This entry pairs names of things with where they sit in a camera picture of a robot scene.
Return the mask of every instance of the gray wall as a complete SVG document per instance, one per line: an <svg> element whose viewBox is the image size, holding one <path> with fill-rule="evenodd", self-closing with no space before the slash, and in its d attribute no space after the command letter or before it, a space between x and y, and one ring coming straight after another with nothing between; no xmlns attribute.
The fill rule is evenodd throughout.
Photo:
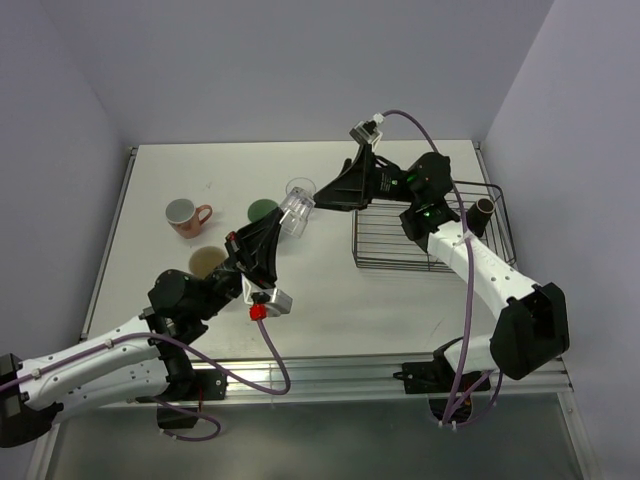
<svg viewBox="0 0 640 480"><path fill-rule="evenodd" d="M552 0L42 3L128 141L189 143L347 139L387 108L480 140Z"/></svg>
<svg viewBox="0 0 640 480"><path fill-rule="evenodd" d="M567 294L566 356L608 478L638 478L640 2L556 0L485 144L520 264Z"/></svg>
<svg viewBox="0 0 640 480"><path fill-rule="evenodd" d="M42 6L0 3L0 353L25 358L77 341L124 148ZM0 478L31 450L0 450Z"/></svg>

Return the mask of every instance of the red cap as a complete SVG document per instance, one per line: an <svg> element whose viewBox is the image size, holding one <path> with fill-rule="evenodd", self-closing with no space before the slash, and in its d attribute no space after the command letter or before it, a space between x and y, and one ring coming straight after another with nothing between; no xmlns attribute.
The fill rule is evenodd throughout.
<svg viewBox="0 0 640 480"><path fill-rule="evenodd" d="M267 307L264 305L252 305L249 309L251 320L264 320L267 318Z"/></svg>

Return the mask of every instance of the brown cup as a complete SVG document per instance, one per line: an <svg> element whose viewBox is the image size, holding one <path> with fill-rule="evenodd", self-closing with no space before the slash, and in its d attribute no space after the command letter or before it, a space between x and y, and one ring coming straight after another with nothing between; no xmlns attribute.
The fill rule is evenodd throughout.
<svg viewBox="0 0 640 480"><path fill-rule="evenodd" d="M200 218L200 213L205 210L209 213ZM211 205L201 205L196 208L193 202L186 198L174 200L165 210L169 225L184 238L197 237L202 230L202 224L209 220L212 213Z"/></svg>

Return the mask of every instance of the dish rack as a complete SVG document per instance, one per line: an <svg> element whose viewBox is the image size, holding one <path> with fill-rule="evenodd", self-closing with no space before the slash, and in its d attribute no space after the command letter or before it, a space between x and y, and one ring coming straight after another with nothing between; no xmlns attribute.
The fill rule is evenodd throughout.
<svg viewBox="0 0 640 480"><path fill-rule="evenodd" d="M516 262L516 250L504 192L498 185L456 181L465 210L481 198L490 198L495 212L480 240L509 265ZM460 207L453 193L445 197L453 211ZM375 200L366 210L353 214L352 252L358 268L451 272L433 255L423 252L407 239L400 223L400 214L409 207L405 202Z"/></svg>

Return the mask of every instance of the black metal rack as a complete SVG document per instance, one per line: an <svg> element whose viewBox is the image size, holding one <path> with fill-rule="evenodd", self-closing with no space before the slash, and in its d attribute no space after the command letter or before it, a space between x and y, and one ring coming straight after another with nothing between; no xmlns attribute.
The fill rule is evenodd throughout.
<svg viewBox="0 0 640 480"><path fill-rule="evenodd" d="M502 189L491 183L455 183L460 190L465 210L480 198L493 200L496 210L480 240L506 263L513 265L516 262L516 251ZM446 200L452 210L460 213L453 193L447 195ZM424 253L405 236L399 215L408 205L376 200L366 210L354 212L352 252L358 268L452 272L444 262Z"/></svg>

